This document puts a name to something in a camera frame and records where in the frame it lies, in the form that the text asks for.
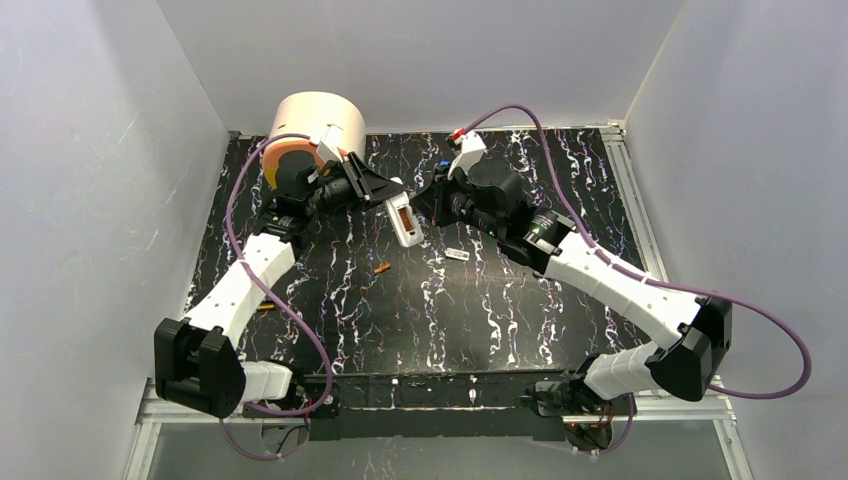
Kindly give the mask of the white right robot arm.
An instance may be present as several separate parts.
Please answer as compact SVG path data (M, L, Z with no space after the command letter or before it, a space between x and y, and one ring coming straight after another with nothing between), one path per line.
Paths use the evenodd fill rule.
M715 296L661 288L599 246L590 247L566 216L529 202L517 173L476 165L448 176L440 163L411 204L438 227L463 223L494 238L509 260L575 287L633 323L649 342L587 359L570 388L610 400L661 389L697 402L731 344L732 305Z

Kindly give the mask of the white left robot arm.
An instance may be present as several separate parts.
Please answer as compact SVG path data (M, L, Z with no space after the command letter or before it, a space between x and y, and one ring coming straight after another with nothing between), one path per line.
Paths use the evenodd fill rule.
M306 154L288 153L276 189L244 242L227 233L235 262L181 319L163 319L154 333L155 390L159 398L223 419L239 406L285 399L294 381L290 367L244 361L237 347L265 300L275 303L306 333L322 362L329 357L317 334L272 288L308 246L315 221L339 211L385 206L402 240L417 243L420 229L409 195L349 153L317 166Z

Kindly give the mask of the small white buttoned remote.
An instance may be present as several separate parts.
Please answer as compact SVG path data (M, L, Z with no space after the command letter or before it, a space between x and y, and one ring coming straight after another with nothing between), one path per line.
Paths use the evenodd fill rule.
M423 230L415 217L407 189L400 187L400 192L383 202L388 218L399 244L404 248L420 244Z

